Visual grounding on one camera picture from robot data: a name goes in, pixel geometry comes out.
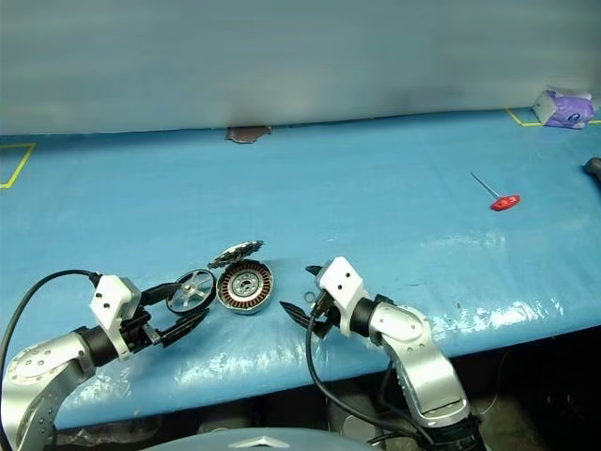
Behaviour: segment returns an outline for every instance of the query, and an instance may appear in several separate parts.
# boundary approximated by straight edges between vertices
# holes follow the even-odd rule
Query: gray wall
[[[601,93],[600,0],[2,0],[0,132],[525,106]]]

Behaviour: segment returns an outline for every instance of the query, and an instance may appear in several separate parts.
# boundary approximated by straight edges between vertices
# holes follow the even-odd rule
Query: t-handle screwdriver
[[[490,186],[480,180],[478,176],[476,176],[473,172],[470,172],[471,176],[476,179],[478,183],[480,183],[485,190],[487,190],[490,195],[492,195],[495,199],[495,202],[490,206],[494,211],[503,211],[512,208],[514,205],[517,205],[519,202],[519,195],[500,195],[495,190],[493,190]]]

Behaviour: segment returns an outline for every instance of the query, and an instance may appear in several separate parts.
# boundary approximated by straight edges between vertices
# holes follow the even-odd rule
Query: metal disc
[[[270,269],[254,260],[227,267],[219,278],[217,296],[230,310],[250,315],[264,306],[273,288]]]
[[[237,261],[241,261],[243,258],[250,254],[258,251],[263,245],[262,241],[245,241],[225,249],[218,256],[213,258],[209,263],[208,267],[211,269],[221,268],[223,266],[231,265]]]
[[[166,302],[167,308],[178,315],[205,308],[215,299],[215,276],[207,270],[186,272],[177,281],[181,288]]]

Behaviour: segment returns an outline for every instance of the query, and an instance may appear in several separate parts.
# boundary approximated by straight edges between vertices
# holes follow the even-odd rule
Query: yellow line
[[[514,119],[515,122],[517,122],[518,125],[524,125],[521,119],[514,115],[514,112],[511,111],[509,108],[505,108],[505,111],[509,114],[509,116],[511,116]]]
[[[31,152],[34,151],[36,144],[35,143],[6,144],[3,146],[0,146],[0,148],[25,148],[25,147],[27,147],[28,149],[25,152],[25,154],[23,155],[23,157],[21,158],[21,160],[19,161],[19,164],[17,164],[17,167],[14,170],[14,172],[12,173],[12,176],[10,176],[10,179],[8,179],[8,181],[6,183],[0,184],[0,188],[10,188],[12,186],[12,184],[15,182],[17,177],[19,177],[19,174],[23,170],[23,167],[27,163],[27,160],[29,160],[29,156],[31,155]]]
[[[522,127],[542,127],[543,124],[541,124],[540,122],[523,122],[519,117],[517,117],[515,115],[515,113],[513,111],[511,111],[511,109],[509,108],[505,108],[505,111],[507,113],[509,113],[509,116],[511,116],[513,118],[513,120],[521,125]]]
[[[505,111],[512,117],[512,119],[516,122],[516,124],[521,125],[522,127],[542,127],[543,124],[540,122],[524,122],[516,114],[511,111],[509,108],[505,108]],[[601,119],[593,119],[589,120],[588,124],[601,124]]]

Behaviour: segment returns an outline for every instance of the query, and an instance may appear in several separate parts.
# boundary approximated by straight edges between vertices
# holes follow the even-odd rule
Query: black cable
[[[366,443],[371,444],[372,446],[376,446],[382,442],[385,442],[390,439],[396,439],[397,437],[403,437],[399,435],[398,432],[387,432],[386,434],[377,435],[373,439],[368,440]]]
[[[386,372],[384,373],[384,377],[382,378],[382,384],[379,386],[378,402],[380,404],[382,404],[384,407],[390,409],[393,413],[396,413],[398,416],[403,418],[410,425],[412,425],[415,428],[415,430],[417,430],[420,433],[420,435],[422,437],[424,437],[424,440],[426,440],[430,444],[434,444],[434,441],[432,440],[430,435],[425,431],[425,429],[417,421],[415,421],[413,419],[413,417],[411,415],[409,415],[402,409],[395,407],[392,403],[388,402],[388,400],[386,399],[384,392],[386,390],[386,386],[388,385],[388,381],[390,380],[392,373],[393,373],[393,361],[391,360],[388,363],[388,368],[386,369]]]
[[[80,274],[89,277],[90,279],[95,276],[94,272],[84,271],[84,270],[65,270],[59,272],[53,272],[50,275],[47,275],[43,279],[37,281],[37,283],[32,286],[23,296],[19,305],[15,309],[10,321],[8,322],[7,329],[4,332],[4,336],[2,337],[2,344],[0,345],[0,403],[2,402],[2,385],[4,380],[4,368],[7,360],[8,354],[8,343],[10,343],[10,338],[12,338],[12,333],[15,331],[15,327],[17,326],[17,321],[21,317],[21,313],[24,311],[25,307],[29,303],[29,300],[32,296],[38,291],[43,285],[51,280],[62,277],[63,275],[71,275],[71,274]],[[6,432],[4,431],[4,425],[2,423],[2,413],[0,412],[0,448],[4,451],[12,451],[12,447],[8,442],[8,437]]]
[[[388,423],[386,421],[379,420],[377,418],[373,418],[366,413],[358,411],[354,407],[346,404],[344,401],[339,399],[334,393],[332,393],[328,389],[328,387],[326,387],[324,385],[324,383],[321,381],[321,379],[318,377],[318,375],[316,373],[316,368],[313,363],[313,354],[311,352],[311,338],[312,338],[311,335],[313,334],[313,328],[316,323],[317,311],[318,311],[317,308],[313,309],[313,312],[311,312],[311,317],[309,318],[309,324],[307,325],[307,334],[305,336],[305,356],[307,359],[307,366],[309,368],[309,374],[311,375],[311,379],[313,379],[313,382],[315,383],[317,388],[321,391],[321,393],[323,393],[323,395],[327,399],[329,399],[331,402],[336,404],[343,411],[346,411],[346,412],[350,413],[351,415],[359,418],[360,420],[363,420],[365,423],[369,423],[370,425],[374,425],[374,426],[377,426],[382,429],[391,430],[394,433],[398,434],[399,437],[400,436],[410,437],[411,439],[415,440],[415,442],[417,442],[417,444],[420,447],[427,448],[428,446],[425,445],[424,440],[422,439],[422,437],[420,435],[416,434],[415,432],[413,432],[411,430],[401,428],[397,425]]]

